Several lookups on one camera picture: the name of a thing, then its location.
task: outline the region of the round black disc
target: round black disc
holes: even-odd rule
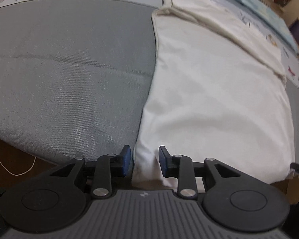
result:
[[[279,227],[289,213],[285,196],[261,182],[252,186],[217,184],[206,193],[203,207],[217,223],[236,231],[253,233]]]
[[[63,177],[21,183],[0,199],[0,213],[4,220],[29,233],[45,233],[66,227],[80,217],[85,206],[84,193]]]

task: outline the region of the white fabric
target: white fabric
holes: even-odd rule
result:
[[[163,1],[152,14],[156,69],[133,185],[176,188],[177,179],[162,177],[161,145],[197,162],[216,158],[266,183],[283,180],[295,151],[279,50],[210,0]]]

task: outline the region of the ribbed black surface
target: ribbed black surface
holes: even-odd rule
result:
[[[274,230],[265,234],[228,231],[208,219],[195,201],[179,199],[170,190],[118,191],[97,200],[75,224],[48,234],[26,234],[14,229],[4,239],[286,239]]]

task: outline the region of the small logo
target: small logo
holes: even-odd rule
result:
[[[142,196],[143,198],[147,197],[149,194],[145,191],[143,191],[143,193],[140,194],[140,196]]]

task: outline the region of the wooden floor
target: wooden floor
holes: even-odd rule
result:
[[[0,160],[10,172],[20,174],[32,166],[34,157],[0,140]],[[36,159],[31,171],[21,176],[13,176],[0,165],[0,188],[9,188],[53,166],[53,164],[47,163],[46,161]]]

